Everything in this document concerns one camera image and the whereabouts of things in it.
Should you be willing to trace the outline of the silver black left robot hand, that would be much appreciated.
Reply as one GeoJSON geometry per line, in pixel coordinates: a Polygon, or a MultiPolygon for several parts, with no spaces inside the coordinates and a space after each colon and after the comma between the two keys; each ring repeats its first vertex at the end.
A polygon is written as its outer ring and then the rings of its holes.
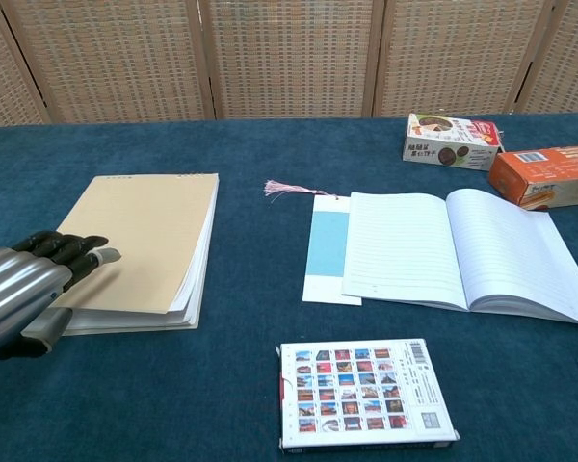
{"type": "Polygon", "coordinates": [[[31,337],[22,331],[60,295],[121,258],[107,243],[103,236],[39,231],[0,247],[0,360],[38,358],[53,349],[71,321],[70,309],[58,309],[31,337]]]}

